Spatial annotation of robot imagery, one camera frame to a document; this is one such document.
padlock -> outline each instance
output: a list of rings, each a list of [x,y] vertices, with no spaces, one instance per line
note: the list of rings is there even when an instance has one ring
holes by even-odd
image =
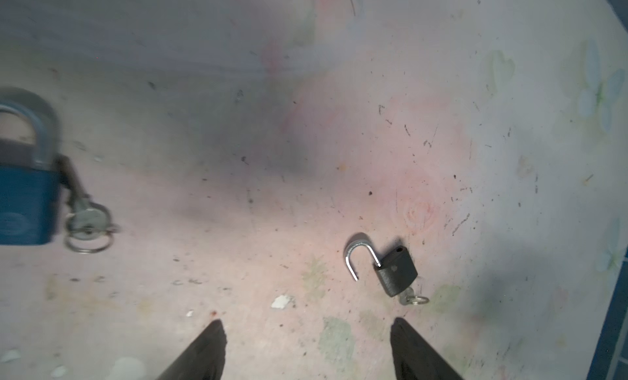
[[[0,139],[0,245],[41,245],[55,231],[59,125],[51,107],[20,89],[0,90],[0,113],[25,119],[35,144]]]
[[[379,261],[371,243],[365,239],[359,239],[350,243],[345,249],[345,263],[349,268],[351,275],[357,281],[357,275],[351,266],[349,257],[351,252],[359,246],[365,246],[371,252],[371,256],[375,259],[375,271],[379,278],[384,291],[388,296],[394,297],[401,293],[416,279],[418,273],[410,257],[410,252],[404,246],[398,246]]]

padlock body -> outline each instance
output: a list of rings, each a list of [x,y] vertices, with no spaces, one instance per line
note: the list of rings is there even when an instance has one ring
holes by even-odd
[[[55,231],[57,171],[0,165],[0,245],[42,245]]]
[[[410,252],[404,246],[398,246],[381,260],[381,267],[376,268],[377,277],[390,297],[407,289],[418,273]]]

white paint chip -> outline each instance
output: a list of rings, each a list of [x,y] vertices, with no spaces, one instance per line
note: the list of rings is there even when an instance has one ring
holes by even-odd
[[[142,380],[146,376],[144,362],[133,357],[120,357],[115,360],[105,380]]]
[[[271,304],[272,309],[285,309],[286,306],[294,300],[294,297],[282,294],[275,298]]]
[[[50,373],[50,376],[51,376],[53,379],[58,379],[59,377],[63,377],[63,376],[65,376],[65,374],[66,374],[67,372],[68,372],[68,368],[66,368],[66,367],[65,367],[65,366],[63,366],[63,365],[59,365],[59,366],[57,366],[56,368],[54,368],[54,369],[52,370],[52,372]]]
[[[22,358],[20,351],[18,349],[11,349],[3,354],[2,358],[0,358],[0,362],[11,362],[20,358]]]

black padlock body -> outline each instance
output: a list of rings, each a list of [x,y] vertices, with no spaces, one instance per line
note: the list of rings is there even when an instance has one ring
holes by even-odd
[[[377,277],[390,297],[407,289],[418,273],[405,246],[398,246],[381,260],[381,267],[376,268]]]

blue padlock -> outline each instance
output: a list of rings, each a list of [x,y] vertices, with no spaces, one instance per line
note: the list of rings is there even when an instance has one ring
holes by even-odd
[[[59,121],[42,98],[21,89],[0,89],[0,112],[35,132],[34,145],[0,139],[0,245],[49,243],[59,208]]]

